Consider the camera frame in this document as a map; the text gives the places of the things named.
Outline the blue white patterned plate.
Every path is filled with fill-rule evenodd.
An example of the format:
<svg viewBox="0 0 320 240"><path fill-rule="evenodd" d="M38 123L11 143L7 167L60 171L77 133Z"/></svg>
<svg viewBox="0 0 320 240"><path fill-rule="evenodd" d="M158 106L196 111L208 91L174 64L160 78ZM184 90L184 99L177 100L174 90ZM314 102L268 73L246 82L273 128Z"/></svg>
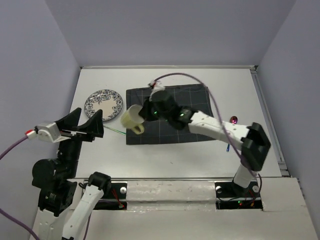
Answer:
<svg viewBox="0 0 320 240"><path fill-rule="evenodd" d="M92 93L84 103L84 113L91 118L98 110L102 110L102 120L110 121L122 111L124 101L121 95L111 89L101 89Z"/></svg>

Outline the pale yellow cup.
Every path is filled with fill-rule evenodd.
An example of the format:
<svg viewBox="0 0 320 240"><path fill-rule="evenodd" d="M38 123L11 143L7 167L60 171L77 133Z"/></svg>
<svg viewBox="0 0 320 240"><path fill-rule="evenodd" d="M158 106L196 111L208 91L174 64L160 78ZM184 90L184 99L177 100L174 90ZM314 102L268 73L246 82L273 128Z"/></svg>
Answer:
<svg viewBox="0 0 320 240"><path fill-rule="evenodd" d="M142 106L138 104L133 104L130 106L122 115L120 119L121 125L134 132L136 135L141 135L144 133L145 128L143 126L144 118L139 115Z"/></svg>

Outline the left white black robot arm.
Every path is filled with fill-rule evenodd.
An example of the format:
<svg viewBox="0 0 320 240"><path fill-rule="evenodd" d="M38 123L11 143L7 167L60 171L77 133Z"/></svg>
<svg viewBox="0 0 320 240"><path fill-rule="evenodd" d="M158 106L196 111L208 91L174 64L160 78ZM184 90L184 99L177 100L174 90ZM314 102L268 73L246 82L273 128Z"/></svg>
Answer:
<svg viewBox="0 0 320 240"><path fill-rule="evenodd" d="M66 220L78 186L71 180L76 176L82 143L104 136L103 111L99 109L79 125L81 112L78 107L57 121L43 122L34 128L39 140L59 144L56 158L41 159L32 168L32 185L40 189L40 240L77 240L98 201L111 191L111 177L94 172L72 216Z"/></svg>

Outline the dark grey checked cloth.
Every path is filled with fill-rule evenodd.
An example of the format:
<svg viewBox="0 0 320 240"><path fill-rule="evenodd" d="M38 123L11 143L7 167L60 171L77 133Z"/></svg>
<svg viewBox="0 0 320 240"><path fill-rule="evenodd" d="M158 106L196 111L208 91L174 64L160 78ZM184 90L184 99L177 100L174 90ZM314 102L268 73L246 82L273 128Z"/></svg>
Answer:
<svg viewBox="0 0 320 240"><path fill-rule="evenodd" d="M203 85L167 86L166 90L180 106L188 106L209 116L213 116L209 93ZM151 90L147 87L128 89L126 91L126 107L142 105L150 94ZM180 144L213 140L211 137L193 134L185 129L175 130L164 120L144 122L143 126L144 133L141 135L137 135L131 130L126 131L127 145Z"/></svg>

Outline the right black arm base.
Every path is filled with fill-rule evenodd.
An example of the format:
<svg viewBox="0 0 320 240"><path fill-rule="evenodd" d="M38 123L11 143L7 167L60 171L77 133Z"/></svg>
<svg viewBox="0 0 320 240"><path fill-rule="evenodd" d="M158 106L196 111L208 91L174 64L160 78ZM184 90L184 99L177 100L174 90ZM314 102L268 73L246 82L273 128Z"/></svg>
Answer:
<svg viewBox="0 0 320 240"><path fill-rule="evenodd" d="M218 210L263 209L260 186L251 181L242 188L231 181L215 183L216 208Z"/></svg>

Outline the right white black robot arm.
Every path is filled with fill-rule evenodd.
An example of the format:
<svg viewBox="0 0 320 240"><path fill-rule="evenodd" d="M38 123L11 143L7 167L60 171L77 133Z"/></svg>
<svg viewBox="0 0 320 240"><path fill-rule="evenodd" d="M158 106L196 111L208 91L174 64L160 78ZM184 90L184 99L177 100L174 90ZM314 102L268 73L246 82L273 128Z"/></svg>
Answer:
<svg viewBox="0 0 320 240"><path fill-rule="evenodd" d="M148 97L138 114L147 122L163 119L176 130L186 130L232 146L240 158L240 166L230 183L230 190L235 196L242 196L248 191L271 148L271 142L259 123L247 126L214 118L189 106L178 105L165 90Z"/></svg>

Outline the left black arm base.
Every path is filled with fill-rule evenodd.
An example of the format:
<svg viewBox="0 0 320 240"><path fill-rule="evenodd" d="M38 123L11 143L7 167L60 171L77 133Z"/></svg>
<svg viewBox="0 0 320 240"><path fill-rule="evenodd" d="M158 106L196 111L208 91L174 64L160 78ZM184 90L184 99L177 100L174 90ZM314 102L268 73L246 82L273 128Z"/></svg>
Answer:
<svg viewBox="0 0 320 240"><path fill-rule="evenodd" d="M94 210L118 211L127 209L126 181L113 181L111 189L95 205Z"/></svg>

